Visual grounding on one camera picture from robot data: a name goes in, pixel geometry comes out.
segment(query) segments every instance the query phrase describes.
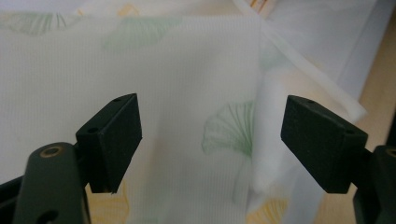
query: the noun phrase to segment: wooden surface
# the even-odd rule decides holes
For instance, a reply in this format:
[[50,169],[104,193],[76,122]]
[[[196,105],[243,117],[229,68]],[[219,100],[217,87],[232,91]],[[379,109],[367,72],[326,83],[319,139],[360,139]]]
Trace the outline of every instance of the wooden surface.
[[[357,126],[369,134],[366,148],[373,150],[385,144],[396,109],[396,11],[390,19],[360,102],[368,113]],[[355,190],[352,186],[347,195],[325,194],[315,223],[356,223],[352,204]]]

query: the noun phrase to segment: ginkgo leaf pattern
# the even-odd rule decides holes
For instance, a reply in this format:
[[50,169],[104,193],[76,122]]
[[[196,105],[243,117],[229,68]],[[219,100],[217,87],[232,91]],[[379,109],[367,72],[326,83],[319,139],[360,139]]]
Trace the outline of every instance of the ginkgo leaf pattern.
[[103,40],[103,49],[124,52],[159,42],[181,19],[131,18],[121,20],[118,27]]
[[253,102],[224,106],[205,124],[202,149],[210,153],[230,149],[251,157]]
[[270,199],[254,212],[247,214],[246,224],[278,224],[285,215],[289,201]]
[[86,188],[92,224],[124,224],[129,215],[126,183],[121,182],[119,192],[91,193]]
[[38,36],[49,31],[64,30],[80,20],[80,16],[64,16],[59,13],[1,12],[0,28]]

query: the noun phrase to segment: screw hole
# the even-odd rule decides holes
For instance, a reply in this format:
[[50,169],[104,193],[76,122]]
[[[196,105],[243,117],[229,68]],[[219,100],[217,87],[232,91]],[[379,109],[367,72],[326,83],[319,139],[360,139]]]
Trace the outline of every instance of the screw hole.
[[49,210],[37,219],[36,224],[52,224],[53,221],[58,217],[58,211]]
[[387,153],[391,156],[396,158],[396,148],[389,148],[387,149]]
[[61,153],[61,151],[62,151],[61,147],[48,147],[40,152],[40,156],[42,158],[54,157],[57,156],[59,153]]
[[99,129],[97,129],[97,128],[90,128],[90,129],[88,130],[88,133],[96,133],[98,130],[99,130]]

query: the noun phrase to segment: yellow ginkgo leaf print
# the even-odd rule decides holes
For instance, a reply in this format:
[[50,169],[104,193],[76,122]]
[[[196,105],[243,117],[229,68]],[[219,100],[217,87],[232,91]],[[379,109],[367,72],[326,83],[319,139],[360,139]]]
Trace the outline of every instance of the yellow ginkgo leaf print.
[[130,15],[139,15],[139,10],[132,4],[125,4],[118,12],[117,15],[119,17],[125,17]]
[[286,199],[267,200],[259,209],[247,214],[247,224],[278,224],[287,208]]
[[125,182],[121,182],[119,192],[91,193],[86,188],[92,224],[123,224],[129,214],[129,202]]

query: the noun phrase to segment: green ginkgo leaf print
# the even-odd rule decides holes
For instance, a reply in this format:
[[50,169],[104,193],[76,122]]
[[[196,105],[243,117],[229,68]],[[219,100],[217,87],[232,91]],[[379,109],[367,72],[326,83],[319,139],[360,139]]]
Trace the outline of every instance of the green ginkgo leaf print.
[[64,30],[80,20],[80,16],[64,16],[59,13],[3,12],[0,13],[0,28],[38,36],[49,31]]
[[229,149],[251,157],[253,102],[224,106],[205,124],[202,148],[205,153]]
[[181,19],[124,18],[103,41],[103,49],[124,52],[159,42]]

